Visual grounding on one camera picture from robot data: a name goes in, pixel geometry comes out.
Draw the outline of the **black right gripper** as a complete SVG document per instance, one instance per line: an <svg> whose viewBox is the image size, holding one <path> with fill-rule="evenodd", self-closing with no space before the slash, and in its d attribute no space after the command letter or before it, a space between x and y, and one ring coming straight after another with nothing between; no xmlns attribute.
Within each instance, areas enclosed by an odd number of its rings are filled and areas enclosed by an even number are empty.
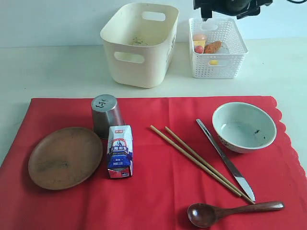
<svg viewBox="0 0 307 230"><path fill-rule="evenodd" d="M260 14L260 7L269 6L272 0L194 0L194 9L201 9L201 18L205 22L213 17L213 12L235 16L238 20Z"/></svg>

